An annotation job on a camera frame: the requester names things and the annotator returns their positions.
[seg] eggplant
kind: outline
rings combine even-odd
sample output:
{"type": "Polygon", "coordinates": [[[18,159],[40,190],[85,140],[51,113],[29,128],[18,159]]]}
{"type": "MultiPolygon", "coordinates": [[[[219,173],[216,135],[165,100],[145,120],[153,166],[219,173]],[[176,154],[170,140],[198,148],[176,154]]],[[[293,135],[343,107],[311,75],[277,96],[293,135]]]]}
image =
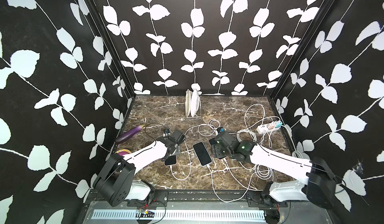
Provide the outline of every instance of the eggplant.
{"type": "Polygon", "coordinates": [[[129,131],[124,132],[123,134],[121,134],[120,136],[118,136],[118,137],[116,138],[115,142],[116,142],[117,144],[119,144],[119,143],[122,143],[122,142],[127,141],[128,139],[130,139],[131,137],[133,137],[136,133],[138,133],[139,131],[141,131],[143,127],[144,127],[144,125],[139,125],[139,126],[136,126],[136,127],[132,128],[132,129],[129,130],[129,131]]]}

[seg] marble countertop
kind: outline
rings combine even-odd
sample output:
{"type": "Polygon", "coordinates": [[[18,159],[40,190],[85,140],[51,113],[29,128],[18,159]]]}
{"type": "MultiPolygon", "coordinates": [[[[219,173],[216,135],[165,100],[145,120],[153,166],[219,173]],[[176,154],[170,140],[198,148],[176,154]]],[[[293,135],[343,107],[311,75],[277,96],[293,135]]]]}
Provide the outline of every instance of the marble countertop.
{"type": "MultiPolygon", "coordinates": [[[[170,128],[171,131],[180,130],[181,132],[185,132],[192,126],[208,123],[210,119],[216,119],[221,122],[221,126],[226,130],[238,131],[245,128],[245,111],[249,106],[255,103],[264,106],[265,116],[274,116],[270,103],[266,97],[202,96],[202,119],[186,120],[184,101],[185,97],[182,96],[137,96],[134,100],[125,130],[127,131],[134,126],[141,124],[158,122],[170,128]]],[[[258,105],[253,106],[247,112],[248,126],[262,119],[262,117],[263,108],[258,105]]],[[[146,131],[149,135],[157,138],[162,135],[162,129],[164,129],[164,127],[161,125],[153,124],[148,127],[146,131]]],[[[200,132],[208,135],[212,130],[207,126],[201,126],[200,132]]],[[[170,167],[164,166],[162,161],[157,160],[140,170],[136,174],[135,179],[146,181],[152,184],[156,189],[212,189],[211,174],[207,167],[202,167],[200,165],[199,160],[192,149],[193,144],[202,141],[213,159],[210,168],[213,170],[212,177],[215,189],[245,189],[232,177],[223,160],[213,158],[208,140],[213,138],[214,135],[201,136],[197,131],[197,127],[195,127],[189,130],[186,136],[186,145],[188,149],[186,149],[184,143],[180,145],[181,154],[177,156],[177,164],[172,166],[172,170],[178,179],[183,179],[188,175],[191,165],[192,170],[189,178],[184,181],[176,180],[171,174],[170,167]]],[[[240,137],[243,140],[250,140],[248,133],[242,133],[240,137]]],[[[259,141],[261,137],[261,135],[258,135],[257,140],[259,141]]],[[[144,131],[141,131],[128,141],[119,144],[116,150],[128,149],[133,152],[146,147],[152,142],[153,140],[151,137],[147,136],[144,131]]],[[[263,146],[290,155],[290,151],[281,130],[272,132],[271,143],[272,148],[269,148],[268,138],[265,138],[263,146]]],[[[247,187],[253,171],[244,169],[237,160],[226,159],[230,171],[240,183],[247,187]]],[[[243,163],[243,165],[246,168],[253,167],[253,164],[250,163],[243,163]]],[[[290,176],[278,171],[273,171],[273,173],[273,181],[284,182],[293,180],[290,176]]],[[[256,175],[253,175],[251,186],[256,189],[263,189],[267,181],[272,181],[272,179],[262,180],[256,175]]]]}

